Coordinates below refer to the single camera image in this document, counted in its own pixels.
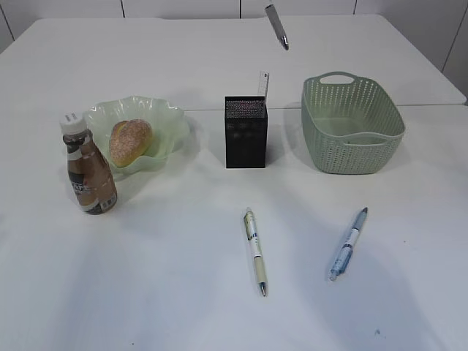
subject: glass bowl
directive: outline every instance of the glass bowl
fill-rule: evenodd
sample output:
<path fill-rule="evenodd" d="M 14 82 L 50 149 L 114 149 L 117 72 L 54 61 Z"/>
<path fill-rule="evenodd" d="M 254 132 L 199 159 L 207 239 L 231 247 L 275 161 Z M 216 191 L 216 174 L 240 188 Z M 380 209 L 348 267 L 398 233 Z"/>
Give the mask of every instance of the glass bowl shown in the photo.
<path fill-rule="evenodd" d="M 190 133 L 182 109 L 171 106 L 167 100 L 150 97 L 126 97 L 100 102 L 84 112 L 83 117 L 93 132 L 94 142 L 109 162 L 113 173 L 133 174 L 160 166 Z M 112 128 L 120 121 L 131 119 L 147 121 L 153 129 L 154 140 L 148 150 L 130 165 L 117 167 L 109 154 Z"/>

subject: silver pen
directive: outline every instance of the silver pen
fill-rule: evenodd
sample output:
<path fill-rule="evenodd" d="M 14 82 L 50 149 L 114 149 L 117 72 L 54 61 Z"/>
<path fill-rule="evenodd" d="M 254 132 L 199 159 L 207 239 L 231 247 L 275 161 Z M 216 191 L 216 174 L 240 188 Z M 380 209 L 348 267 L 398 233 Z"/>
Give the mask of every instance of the silver pen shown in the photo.
<path fill-rule="evenodd" d="M 348 263 L 350 262 L 352 256 L 352 249 L 354 248 L 356 241 L 358 241 L 359 234 L 361 233 L 361 228 L 363 227 L 366 218 L 367 208 L 363 209 L 358 214 L 358 217 L 356 217 L 354 225 L 352 226 L 351 231 L 347 235 L 346 241 L 343 247 L 341 248 L 338 257 L 336 258 L 335 263 L 333 264 L 333 267 L 330 271 L 330 280 L 332 282 L 334 282 L 336 280 L 336 277 L 344 273 L 344 271 L 346 270 L 346 267 L 348 266 Z"/>
<path fill-rule="evenodd" d="M 273 26 L 273 30 L 275 31 L 276 37 L 278 38 L 281 45 L 285 50 L 290 48 L 290 44 L 287 41 L 286 32 L 284 31 L 283 25 L 279 20 L 278 12 L 276 11 L 275 5 L 271 0 L 268 0 L 267 6 L 265 7 L 266 15 L 270 20 L 271 25 Z"/>
<path fill-rule="evenodd" d="M 267 294 L 265 263 L 263 262 L 262 250 L 258 241 L 257 225 L 255 224 L 254 213 L 250 208 L 247 208 L 244 216 L 244 224 L 246 225 L 247 239 L 250 243 L 252 256 L 254 257 L 255 275 L 257 283 L 263 296 Z"/>

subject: white ruler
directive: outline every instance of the white ruler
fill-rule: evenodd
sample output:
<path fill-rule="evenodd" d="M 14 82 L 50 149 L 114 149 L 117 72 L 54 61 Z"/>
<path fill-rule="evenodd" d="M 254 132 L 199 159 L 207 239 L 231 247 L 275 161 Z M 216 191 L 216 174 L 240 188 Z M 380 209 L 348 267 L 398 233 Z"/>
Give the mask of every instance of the white ruler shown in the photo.
<path fill-rule="evenodd" d="M 258 96 L 265 97 L 265 100 L 266 100 L 266 94 L 268 93 L 269 81 L 270 81 L 270 73 L 260 71 L 260 77 L 258 79 Z"/>

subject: black mesh pen holder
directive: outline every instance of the black mesh pen holder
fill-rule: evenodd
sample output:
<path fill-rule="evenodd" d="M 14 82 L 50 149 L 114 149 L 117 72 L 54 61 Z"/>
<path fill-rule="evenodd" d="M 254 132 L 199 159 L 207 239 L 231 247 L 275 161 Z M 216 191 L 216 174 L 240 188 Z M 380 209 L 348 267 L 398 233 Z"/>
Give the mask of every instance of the black mesh pen holder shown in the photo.
<path fill-rule="evenodd" d="M 225 97 L 226 168 L 265 168 L 265 97 Z"/>

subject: brown bottle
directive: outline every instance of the brown bottle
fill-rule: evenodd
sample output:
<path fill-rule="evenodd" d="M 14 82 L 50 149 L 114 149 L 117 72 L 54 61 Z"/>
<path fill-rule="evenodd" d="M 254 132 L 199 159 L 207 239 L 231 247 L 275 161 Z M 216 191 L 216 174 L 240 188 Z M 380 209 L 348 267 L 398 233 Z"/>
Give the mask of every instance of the brown bottle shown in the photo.
<path fill-rule="evenodd" d="M 102 214 L 117 201 L 109 164 L 93 141 L 82 116 L 74 113 L 60 120 L 67 145 L 68 176 L 80 207 L 88 214 Z"/>

